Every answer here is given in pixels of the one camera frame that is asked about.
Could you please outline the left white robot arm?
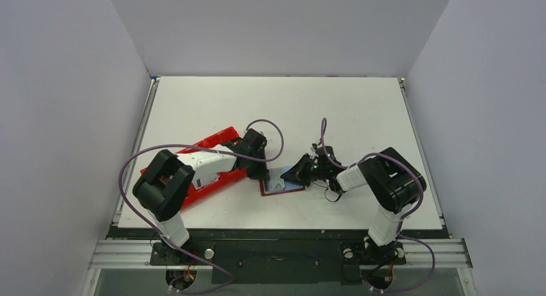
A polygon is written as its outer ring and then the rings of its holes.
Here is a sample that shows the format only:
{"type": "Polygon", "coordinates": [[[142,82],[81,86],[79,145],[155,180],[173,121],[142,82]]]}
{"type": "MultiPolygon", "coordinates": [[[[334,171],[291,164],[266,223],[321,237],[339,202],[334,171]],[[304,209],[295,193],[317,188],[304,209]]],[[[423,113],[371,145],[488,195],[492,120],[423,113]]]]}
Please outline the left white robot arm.
{"type": "Polygon", "coordinates": [[[252,180],[268,178],[265,162],[267,139],[254,129],[244,136],[217,143],[198,144],[193,152],[158,152],[133,187],[132,193],[149,212],[170,247],[181,247],[190,238],[180,215],[190,188],[222,172],[245,170],[252,180]]]}

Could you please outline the red leather card holder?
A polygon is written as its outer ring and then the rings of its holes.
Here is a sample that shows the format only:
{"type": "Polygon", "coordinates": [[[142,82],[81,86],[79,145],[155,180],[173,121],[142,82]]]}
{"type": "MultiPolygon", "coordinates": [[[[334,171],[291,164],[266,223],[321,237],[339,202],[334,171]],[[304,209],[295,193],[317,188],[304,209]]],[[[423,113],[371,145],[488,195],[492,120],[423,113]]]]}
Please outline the red leather card holder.
{"type": "Polygon", "coordinates": [[[262,197],[273,196],[279,194],[286,194],[292,192],[304,191],[305,187],[286,181],[281,178],[281,175],[284,172],[287,172],[290,169],[289,166],[286,167],[277,167],[268,170],[269,179],[260,180],[260,193],[262,197]]]}

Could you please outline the white VIP credit card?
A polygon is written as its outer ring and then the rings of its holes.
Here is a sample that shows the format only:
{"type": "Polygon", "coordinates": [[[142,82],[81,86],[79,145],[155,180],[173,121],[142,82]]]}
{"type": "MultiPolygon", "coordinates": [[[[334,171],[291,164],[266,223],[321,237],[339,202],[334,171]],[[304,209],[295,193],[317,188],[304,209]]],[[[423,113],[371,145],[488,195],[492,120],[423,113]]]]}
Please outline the white VIP credit card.
{"type": "Polygon", "coordinates": [[[285,181],[282,179],[263,181],[263,193],[266,195],[284,191],[285,188],[285,181]]]}

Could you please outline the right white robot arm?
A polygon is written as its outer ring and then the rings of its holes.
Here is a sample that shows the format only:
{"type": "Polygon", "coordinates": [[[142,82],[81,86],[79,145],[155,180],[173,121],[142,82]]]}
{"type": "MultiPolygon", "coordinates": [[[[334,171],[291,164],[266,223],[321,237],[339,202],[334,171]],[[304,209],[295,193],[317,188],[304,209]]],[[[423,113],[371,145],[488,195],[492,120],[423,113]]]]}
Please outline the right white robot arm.
{"type": "Polygon", "coordinates": [[[379,208],[364,243],[378,247],[393,244],[411,207],[422,203],[427,184],[421,173],[392,147],[347,167],[337,160],[331,146],[314,145],[314,151],[313,156],[304,154],[280,178],[304,187],[323,181],[338,196],[368,186],[379,208]]]}

